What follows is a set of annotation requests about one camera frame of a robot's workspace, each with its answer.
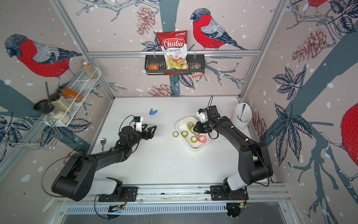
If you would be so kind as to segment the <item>red tape roll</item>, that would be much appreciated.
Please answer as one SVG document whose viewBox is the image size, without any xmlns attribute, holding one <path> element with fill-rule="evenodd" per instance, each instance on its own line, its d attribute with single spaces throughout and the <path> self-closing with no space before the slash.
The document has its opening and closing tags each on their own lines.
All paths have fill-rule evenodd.
<svg viewBox="0 0 358 224">
<path fill-rule="evenodd" d="M 199 135 L 199 136 L 197 137 L 197 140 L 198 140 L 199 143 L 204 144 L 204 143 L 207 142 L 207 137 L 204 136 L 204 135 Z"/>
</svg>

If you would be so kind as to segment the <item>clear tape roll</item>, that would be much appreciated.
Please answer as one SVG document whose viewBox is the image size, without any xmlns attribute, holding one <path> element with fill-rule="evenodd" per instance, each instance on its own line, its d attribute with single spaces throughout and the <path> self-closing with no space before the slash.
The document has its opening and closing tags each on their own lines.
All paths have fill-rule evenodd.
<svg viewBox="0 0 358 224">
<path fill-rule="evenodd" d="M 178 137 L 179 137 L 179 132 L 174 131 L 174 132 L 172 133 L 172 135 L 173 135 L 174 138 L 178 138 Z"/>
</svg>

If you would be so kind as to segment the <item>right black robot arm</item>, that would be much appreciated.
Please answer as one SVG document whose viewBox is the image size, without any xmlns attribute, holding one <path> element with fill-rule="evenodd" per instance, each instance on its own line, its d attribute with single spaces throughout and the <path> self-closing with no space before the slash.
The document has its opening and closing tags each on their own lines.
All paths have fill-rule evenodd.
<svg viewBox="0 0 358 224">
<path fill-rule="evenodd" d="M 196 123 L 194 131 L 208 135 L 216 131 L 218 136 L 224 136 L 238 151 L 238 172 L 223 181 L 222 187 L 227 197 L 273 176 L 265 143 L 254 141 L 237 129 L 228 117 L 218 113 L 215 105 L 199 109 L 197 116 L 200 121 Z"/>
</svg>

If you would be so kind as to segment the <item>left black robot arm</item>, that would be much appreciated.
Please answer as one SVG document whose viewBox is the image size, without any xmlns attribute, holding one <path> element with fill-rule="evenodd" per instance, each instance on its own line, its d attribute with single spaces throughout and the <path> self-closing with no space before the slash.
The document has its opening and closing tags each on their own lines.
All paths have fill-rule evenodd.
<svg viewBox="0 0 358 224">
<path fill-rule="evenodd" d="M 119 140 L 107 151 L 91 155 L 72 155 L 54 180 L 52 192 L 74 201 L 85 198 L 98 170 L 126 161 L 133 153 L 132 148 L 138 146 L 141 140 L 152 139 L 157 129 L 156 126 L 148 127 L 147 124 L 141 126 L 141 131 L 135 130 L 136 127 L 123 127 L 118 133 Z"/>
</svg>

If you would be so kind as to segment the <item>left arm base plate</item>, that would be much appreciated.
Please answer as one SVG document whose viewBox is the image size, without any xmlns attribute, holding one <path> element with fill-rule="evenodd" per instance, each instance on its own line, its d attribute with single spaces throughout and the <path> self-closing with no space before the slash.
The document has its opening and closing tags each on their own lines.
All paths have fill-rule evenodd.
<svg viewBox="0 0 358 224">
<path fill-rule="evenodd" d="M 100 195 L 98 201 L 109 202 L 135 202 L 139 187 L 123 187 L 120 186 L 110 195 Z"/>
</svg>

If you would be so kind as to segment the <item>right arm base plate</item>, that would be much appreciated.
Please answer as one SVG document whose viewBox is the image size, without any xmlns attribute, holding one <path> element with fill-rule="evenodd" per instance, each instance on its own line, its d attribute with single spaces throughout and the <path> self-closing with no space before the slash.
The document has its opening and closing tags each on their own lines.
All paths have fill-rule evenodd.
<svg viewBox="0 0 358 224">
<path fill-rule="evenodd" d="M 247 188 L 231 190 L 228 184 L 211 185 L 208 191 L 213 201 L 247 201 L 249 199 Z"/>
</svg>

